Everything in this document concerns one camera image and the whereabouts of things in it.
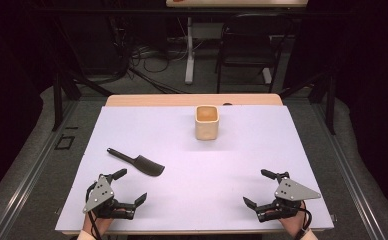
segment sleeve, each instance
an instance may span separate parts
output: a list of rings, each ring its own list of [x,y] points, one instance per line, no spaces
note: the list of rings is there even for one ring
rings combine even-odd
[[[81,230],[78,236],[78,240],[95,240],[95,238],[84,230]]]
[[[301,240],[318,240],[318,238],[313,234],[312,230],[307,231],[307,233],[301,238]]]

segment background desk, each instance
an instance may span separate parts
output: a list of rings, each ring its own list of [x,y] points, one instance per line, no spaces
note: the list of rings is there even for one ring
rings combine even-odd
[[[174,2],[173,0],[166,0],[168,7],[175,8],[292,8],[292,7],[306,7],[308,0],[183,0],[180,2]],[[220,24],[214,24],[213,28],[221,27]],[[210,27],[206,28],[206,33],[209,38],[220,38],[220,31],[216,33],[210,31]],[[194,72],[194,52],[193,52],[193,22],[192,18],[188,17],[187,24],[187,37],[188,37],[188,59],[187,59],[187,70],[185,74],[185,83],[192,84],[193,72]],[[263,71],[263,77],[267,83],[271,81],[271,74],[269,69]]]
[[[144,99],[145,105],[153,104],[154,96],[111,97],[97,120],[56,230],[77,233],[82,226],[88,185],[98,174],[114,173],[122,168],[127,168],[128,174],[112,182],[116,199],[132,202],[145,192],[148,197],[137,209],[134,220],[114,221],[111,234],[281,230],[278,221],[259,223],[255,213],[243,202],[243,196],[258,204],[273,201],[278,183],[263,177],[260,170],[289,171],[296,181],[320,190],[287,108],[275,101],[278,97],[274,94],[251,95],[250,101],[248,96],[194,95],[194,100],[190,100],[191,95],[169,95],[167,104],[185,105],[172,107],[164,106],[166,96],[158,99],[153,107],[128,105],[137,102],[136,99],[138,103]],[[118,100],[127,102],[126,107],[110,107],[116,106]],[[240,105],[219,106],[218,139],[198,141],[194,137],[196,102]],[[146,176],[108,154],[109,147],[133,157],[143,155],[166,168],[159,177]],[[333,227],[322,198],[309,200],[307,204],[314,213],[312,228]]]

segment gray carpet floor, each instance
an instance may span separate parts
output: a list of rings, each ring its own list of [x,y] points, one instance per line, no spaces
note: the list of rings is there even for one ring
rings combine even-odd
[[[152,58],[141,60],[139,64],[134,60],[133,67],[152,79],[188,93],[214,93],[215,54],[216,48],[213,43],[205,42],[196,50],[192,85],[184,83],[186,58],[167,62],[154,57],[156,56],[154,53],[146,53],[145,56]],[[288,58],[289,51],[283,54],[274,92],[281,91]],[[251,70],[226,70],[224,81],[248,79],[250,82],[260,82],[260,77],[251,72]],[[131,72],[118,81],[102,84],[102,86],[119,94],[160,94],[151,84]],[[78,102],[68,101],[64,97],[66,117],[61,128],[55,133],[51,132],[54,124],[52,89],[47,89],[42,94],[44,109],[38,124],[0,183],[0,239],[69,239],[68,236],[54,230],[55,224],[60,208],[66,201],[100,108],[106,101],[106,98],[86,86],[81,85],[80,90],[83,97]],[[309,90],[299,91],[285,99],[284,104],[289,107],[292,114],[329,212],[337,218],[334,223],[335,228],[317,233],[318,238],[375,239],[365,224],[366,219],[361,215],[361,205],[352,198],[354,194],[347,187],[345,176],[338,163],[340,154],[333,146],[333,142],[336,141],[366,197],[367,207],[371,209],[385,239],[388,239],[388,201],[360,159],[349,121],[348,108],[342,102],[336,102],[335,131],[337,134],[329,137],[327,129],[322,125],[320,109],[323,105],[309,104],[306,99]],[[263,86],[222,87],[222,92],[265,91],[267,91],[266,87]],[[73,139],[70,149],[60,149],[60,144],[65,144],[58,142],[61,136]],[[30,174],[34,170],[37,170],[37,175]],[[28,180],[33,184],[24,184]],[[22,189],[27,195],[18,194]],[[14,203],[14,199],[18,199],[20,204]],[[286,233],[266,234],[262,238],[290,239]]]

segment silver triangular bracket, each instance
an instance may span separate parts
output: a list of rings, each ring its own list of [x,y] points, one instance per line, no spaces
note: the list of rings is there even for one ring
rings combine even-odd
[[[114,195],[113,189],[110,187],[109,182],[107,182],[107,178],[103,175],[98,179],[97,184],[91,192],[91,196],[89,197],[84,209],[83,213],[87,213],[99,206],[103,202],[109,200]]]
[[[276,189],[275,197],[289,201],[300,201],[320,198],[321,194],[289,178],[284,178]]]

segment black spatula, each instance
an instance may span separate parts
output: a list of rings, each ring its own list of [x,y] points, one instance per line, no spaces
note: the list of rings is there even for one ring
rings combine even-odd
[[[136,169],[150,176],[159,176],[160,174],[162,174],[163,170],[165,169],[164,166],[157,164],[141,155],[133,159],[112,148],[108,148],[107,152],[109,152],[111,155],[115,157],[125,160],[126,162],[132,164]]]

